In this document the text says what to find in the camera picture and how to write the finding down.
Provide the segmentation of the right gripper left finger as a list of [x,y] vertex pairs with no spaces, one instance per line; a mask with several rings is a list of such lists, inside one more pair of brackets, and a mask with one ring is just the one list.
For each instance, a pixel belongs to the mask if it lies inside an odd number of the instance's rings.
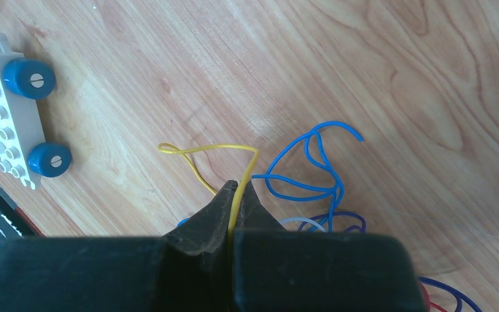
[[227,311],[228,181],[161,237],[24,237],[0,251],[0,311]]

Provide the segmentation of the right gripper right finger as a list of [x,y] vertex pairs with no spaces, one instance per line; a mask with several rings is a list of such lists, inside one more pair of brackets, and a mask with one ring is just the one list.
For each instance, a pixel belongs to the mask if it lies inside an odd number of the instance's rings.
[[233,233],[234,311],[426,311],[411,258],[394,237],[288,231],[247,185]]

